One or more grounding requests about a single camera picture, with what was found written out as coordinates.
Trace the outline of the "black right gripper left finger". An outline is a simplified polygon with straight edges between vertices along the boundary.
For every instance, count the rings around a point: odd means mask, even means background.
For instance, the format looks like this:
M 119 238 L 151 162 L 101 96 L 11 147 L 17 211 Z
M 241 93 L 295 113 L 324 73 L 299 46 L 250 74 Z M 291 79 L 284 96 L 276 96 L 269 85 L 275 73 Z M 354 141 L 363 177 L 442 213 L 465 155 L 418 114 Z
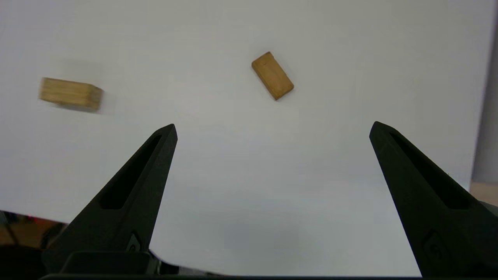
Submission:
M 177 140 L 174 124 L 155 131 L 45 250 L 46 268 L 75 253 L 147 252 Z

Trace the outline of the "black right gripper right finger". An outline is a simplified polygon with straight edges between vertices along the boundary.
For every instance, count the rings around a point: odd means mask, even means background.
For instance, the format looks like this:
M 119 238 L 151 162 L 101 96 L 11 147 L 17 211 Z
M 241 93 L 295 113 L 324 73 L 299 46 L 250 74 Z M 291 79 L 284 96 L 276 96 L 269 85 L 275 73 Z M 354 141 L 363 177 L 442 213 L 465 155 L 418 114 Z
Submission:
M 497 209 L 391 126 L 374 122 L 369 139 L 422 276 L 497 277 Z

